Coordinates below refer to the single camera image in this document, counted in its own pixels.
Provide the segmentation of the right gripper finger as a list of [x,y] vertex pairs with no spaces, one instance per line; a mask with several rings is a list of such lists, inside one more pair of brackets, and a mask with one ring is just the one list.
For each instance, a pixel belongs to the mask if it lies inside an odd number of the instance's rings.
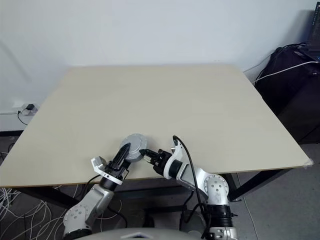
[[159,163],[160,163],[160,159],[159,159],[158,157],[150,157],[150,156],[145,155],[145,156],[143,157],[143,159],[144,159],[147,163],[149,163],[149,164],[151,164],[151,165],[153,165],[153,166],[158,166]]
[[141,149],[139,150],[141,156],[147,156],[147,157],[159,157],[159,153],[155,152],[153,150],[150,149]]

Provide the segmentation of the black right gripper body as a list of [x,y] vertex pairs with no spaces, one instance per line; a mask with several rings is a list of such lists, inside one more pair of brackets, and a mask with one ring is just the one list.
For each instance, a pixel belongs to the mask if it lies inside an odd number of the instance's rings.
[[162,149],[159,149],[157,153],[159,153],[159,157],[152,157],[152,158],[159,158],[160,162],[158,166],[153,166],[153,169],[155,170],[156,173],[162,176],[164,174],[165,166],[169,158],[172,156],[172,153]]

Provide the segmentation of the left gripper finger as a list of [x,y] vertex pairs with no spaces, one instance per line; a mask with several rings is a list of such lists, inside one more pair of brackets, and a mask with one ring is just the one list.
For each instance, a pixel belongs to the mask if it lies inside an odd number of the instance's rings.
[[115,157],[112,160],[112,166],[113,167],[120,167],[122,165],[123,160],[127,156],[127,146],[122,146],[118,153],[115,155]]
[[120,148],[120,158],[121,158],[121,167],[127,169],[130,166],[130,162],[127,160],[127,157],[130,153],[131,143],[128,142]]

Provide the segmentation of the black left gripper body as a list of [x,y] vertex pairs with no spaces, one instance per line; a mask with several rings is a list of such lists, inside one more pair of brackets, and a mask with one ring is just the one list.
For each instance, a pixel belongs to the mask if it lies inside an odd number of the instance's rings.
[[116,179],[125,179],[129,173],[129,166],[131,165],[130,162],[127,160],[122,161],[114,161],[111,160],[108,162],[106,166],[106,172]]

